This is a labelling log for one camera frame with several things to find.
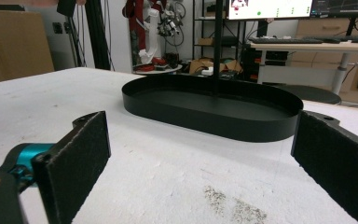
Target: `metal shelving unit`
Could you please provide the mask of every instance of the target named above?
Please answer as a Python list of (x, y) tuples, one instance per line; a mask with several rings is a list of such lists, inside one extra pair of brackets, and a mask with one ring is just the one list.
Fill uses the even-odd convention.
[[(200, 16), (197, 16), (197, 10), (196, 10), (196, 1), (193, 0), (193, 40), (192, 40), (192, 58), (195, 59), (195, 50), (196, 48), (200, 48), (201, 50), (201, 57), (204, 56), (204, 48), (214, 48), (215, 46), (205, 46), (205, 45), (199, 45), (196, 41), (196, 38), (204, 38), (204, 37), (210, 37), (214, 35), (214, 32), (212, 32), (210, 35), (205, 34), (205, 27), (207, 26), (207, 23), (211, 23), (211, 27), (214, 27), (215, 19), (211, 18), (205, 18), (205, 2), (202, 0), (201, 2), (201, 14)], [(200, 35), (196, 34), (196, 25), (200, 22)], [(236, 22), (236, 34), (231, 32), (230, 28), (228, 27), (229, 23)], [(245, 25), (245, 21), (230, 21), (227, 19), (223, 19), (222, 24), (222, 33), (228, 32), (229, 35), (237, 37), (237, 44), (233, 46), (222, 46), (222, 48), (234, 48), (235, 49), (235, 59), (238, 59), (238, 54), (240, 50), (240, 44), (243, 43), (243, 37), (242, 42), (240, 42), (240, 33), (241, 33), (241, 24)]]

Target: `shelf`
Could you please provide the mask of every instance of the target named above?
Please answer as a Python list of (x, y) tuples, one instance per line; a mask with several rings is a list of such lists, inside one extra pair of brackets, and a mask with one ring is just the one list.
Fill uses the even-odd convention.
[[(200, 2), (202, 4), (201, 6), (201, 10), (205, 9), (205, 0), (201, 0), (201, 1), (196, 1), (193, 0), (193, 42), (192, 42), (192, 58), (196, 59), (196, 55), (195, 55), (195, 49), (197, 48), (197, 50), (200, 50), (200, 57), (211, 57), (211, 55), (206, 54), (204, 55), (204, 47), (205, 48), (213, 48), (214, 45), (199, 45), (197, 43), (197, 40), (200, 38), (205, 38), (205, 37), (209, 37), (211, 35), (214, 35), (214, 31), (216, 29), (214, 29), (214, 23), (216, 21), (215, 17), (206, 17), (204, 12), (201, 12), (201, 15), (199, 12), (196, 13), (195, 8), (199, 8), (199, 7), (195, 7), (196, 2)], [(221, 48), (224, 49), (234, 49), (235, 50), (235, 57), (234, 56), (230, 56), (232, 58), (238, 59), (239, 56), (239, 49), (241, 46), (240, 43), (240, 30), (241, 30), (241, 22), (242, 21), (233, 21), (233, 20), (228, 20), (228, 19), (223, 19), (223, 24), (222, 24), (222, 33), (223, 32), (227, 32), (226, 35), (230, 35), (230, 36), (235, 36), (237, 38), (238, 41), (236, 45), (231, 45), (231, 46), (224, 46), (222, 45)]]

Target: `black pole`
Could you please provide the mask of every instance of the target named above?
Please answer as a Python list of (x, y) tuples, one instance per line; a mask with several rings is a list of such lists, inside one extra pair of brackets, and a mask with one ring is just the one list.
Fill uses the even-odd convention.
[(351, 35), (354, 25), (356, 24), (356, 18), (350, 18), (350, 24), (348, 25), (346, 35)]
[(110, 70), (101, 1), (89, 0), (85, 5), (85, 9), (95, 68)]
[(220, 53), (222, 48), (222, 29), (223, 29), (223, 0), (216, 0), (216, 14), (214, 24), (214, 50), (213, 50), (213, 95), (219, 92), (219, 69)]

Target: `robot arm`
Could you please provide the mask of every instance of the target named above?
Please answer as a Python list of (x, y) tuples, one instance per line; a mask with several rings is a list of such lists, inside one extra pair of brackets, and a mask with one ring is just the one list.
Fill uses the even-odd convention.
[(0, 223), (28, 223), (20, 193), (36, 183), (49, 223), (70, 223), (110, 157), (104, 112), (73, 122), (56, 144), (21, 144), (0, 167)]

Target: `desk leg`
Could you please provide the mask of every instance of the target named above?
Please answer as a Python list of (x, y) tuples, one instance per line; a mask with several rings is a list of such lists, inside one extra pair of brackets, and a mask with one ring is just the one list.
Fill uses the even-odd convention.
[(263, 84), (264, 68), (266, 67), (266, 55), (266, 50), (261, 51), (261, 62), (258, 67), (257, 84)]
[(347, 66), (350, 59), (349, 53), (343, 53), (341, 58), (341, 64), (337, 68), (336, 74), (334, 76), (333, 82), (333, 93), (339, 94), (339, 90), (341, 89), (342, 82), (345, 79), (347, 74)]

